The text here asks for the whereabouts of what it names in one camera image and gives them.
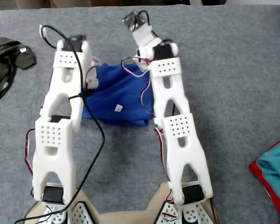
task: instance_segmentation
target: red cloth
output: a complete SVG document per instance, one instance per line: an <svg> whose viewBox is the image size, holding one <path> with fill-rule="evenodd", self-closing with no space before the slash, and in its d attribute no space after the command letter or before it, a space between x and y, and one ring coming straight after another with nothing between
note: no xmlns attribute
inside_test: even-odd
<svg viewBox="0 0 280 224"><path fill-rule="evenodd" d="M271 150L272 148L274 148L276 145L278 145L280 143L280 141L278 141L276 144L274 144L272 147L269 148L269 150ZM270 195L276 209L278 210L279 214L280 214L280 199L278 198L278 196L275 194L274 190L272 189L272 187L268 184L268 182L266 182L266 180L264 179L261 170L259 169L259 167L256 164L256 160L250 164L249 168L250 171L261 181L261 183L263 184L263 186L265 187L266 191L268 192L268 194Z"/></svg>

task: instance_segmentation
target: dark green cloth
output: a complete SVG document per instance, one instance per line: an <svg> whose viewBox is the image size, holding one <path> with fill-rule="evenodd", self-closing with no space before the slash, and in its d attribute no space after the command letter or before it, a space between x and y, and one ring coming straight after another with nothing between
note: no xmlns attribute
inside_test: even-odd
<svg viewBox="0 0 280 224"><path fill-rule="evenodd" d="M0 98L12 86L17 68L27 69L35 64L36 57L29 46L0 37Z"/></svg>

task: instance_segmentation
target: wooden base plate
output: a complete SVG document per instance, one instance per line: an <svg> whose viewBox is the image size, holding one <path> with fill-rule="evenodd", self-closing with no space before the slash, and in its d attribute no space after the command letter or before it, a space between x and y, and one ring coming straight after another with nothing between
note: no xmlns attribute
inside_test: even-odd
<svg viewBox="0 0 280 224"><path fill-rule="evenodd" d="M153 224L168 192L169 188L167 183L162 182L153 197L150 199L147 208L145 210L136 211L118 211L99 214L82 190L78 194L76 202L86 202L96 224ZM214 222L209 200L202 203L201 205ZM46 207L38 202L30 209L30 211L26 214L26 217L41 215L44 213L45 209ZM216 208L215 214L219 224L219 213ZM35 219L28 220L25 222L25 224L34 224L37 221L38 220Z"/></svg>

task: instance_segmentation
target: gray fabric surface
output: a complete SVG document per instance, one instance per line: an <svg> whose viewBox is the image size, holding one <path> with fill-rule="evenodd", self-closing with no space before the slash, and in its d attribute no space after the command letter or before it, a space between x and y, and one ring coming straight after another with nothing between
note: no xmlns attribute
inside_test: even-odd
<svg viewBox="0 0 280 224"><path fill-rule="evenodd" d="M149 11L160 37L179 45L184 87L222 223L279 224L271 199L248 165L280 139L280 7L141 8ZM0 12L0 36L32 47L38 60L33 69L18 71L0 100L0 224L13 223L34 203L24 164L25 133L39 117L54 57L38 35L39 24L53 25L66 35L86 33L93 54L117 64L136 50L120 22L133 9ZM59 39L49 35L51 41ZM144 209L159 182L166 180L153 127L153 122L144 128L103 126L106 145L84 186L100 212ZM100 142L93 121L83 120L74 135L77 182Z"/></svg>

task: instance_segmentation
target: blue cloth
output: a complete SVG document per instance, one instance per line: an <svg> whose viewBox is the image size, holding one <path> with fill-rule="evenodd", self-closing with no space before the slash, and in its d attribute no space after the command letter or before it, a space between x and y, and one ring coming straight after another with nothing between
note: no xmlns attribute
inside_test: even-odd
<svg viewBox="0 0 280 224"><path fill-rule="evenodd" d="M264 179L280 199L280 143L265 152L256 161Z"/></svg>
<svg viewBox="0 0 280 224"><path fill-rule="evenodd" d="M142 73L135 64L126 64L125 67L136 75ZM143 77L134 77L124 71L120 65L109 66L106 63L96 69L98 87L87 98L93 115L109 125L147 126L152 115L141 106L140 94L149 81L148 73ZM152 110L151 93L150 86L142 99L148 111ZM114 111L117 105L123 106L121 112ZM91 118L85 107L82 118Z"/></svg>

